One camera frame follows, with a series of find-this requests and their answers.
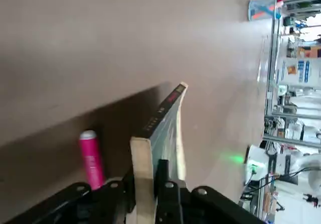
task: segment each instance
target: pink cylinder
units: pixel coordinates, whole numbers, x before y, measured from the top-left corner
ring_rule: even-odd
[[[80,135],[79,143],[84,158],[87,180],[91,189],[98,189],[104,184],[105,178],[96,133],[92,130],[83,132]]]

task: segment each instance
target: white cap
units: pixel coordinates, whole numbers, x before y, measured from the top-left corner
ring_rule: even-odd
[[[92,140],[96,138],[96,133],[93,130],[86,130],[80,135],[80,140]]]

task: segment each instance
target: green light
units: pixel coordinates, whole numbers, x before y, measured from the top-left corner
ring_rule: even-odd
[[[231,161],[238,163],[238,164],[243,164],[244,163],[244,157],[240,155],[232,155],[228,157]]]

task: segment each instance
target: black cable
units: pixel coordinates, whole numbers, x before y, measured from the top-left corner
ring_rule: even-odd
[[[317,171],[321,171],[321,168],[320,168],[320,167],[305,167],[305,168],[303,168],[303,169],[301,169],[301,170],[299,170],[299,171],[292,172],[292,173],[289,173],[289,174],[286,174],[286,175],[282,175],[282,177],[284,177],[284,176],[294,177],[294,176],[298,175],[298,174],[301,173],[301,172],[313,171],[313,170],[314,170],[314,171],[316,171],[316,170],[317,170]],[[279,179],[279,178],[275,178],[274,180],[271,180],[271,181],[267,182],[266,184],[260,186],[259,188],[256,188],[256,189],[251,190],[251,191],[248,191],[248,192],[244,192],[243,194],[249,194],[249,193],[255,192],[255,191],[259,190],[259,189],[262,189],[264,186],[270,184],[271,182],[273,182],[273,181],[275,181],[275,180],[277,180],[277,179]]]

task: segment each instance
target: book spine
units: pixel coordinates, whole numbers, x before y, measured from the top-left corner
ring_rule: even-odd
[[[156,113],[149,119],[137,137],[148,139],[185,89],[186,87],[184,85],[178,85],[159,105]]]

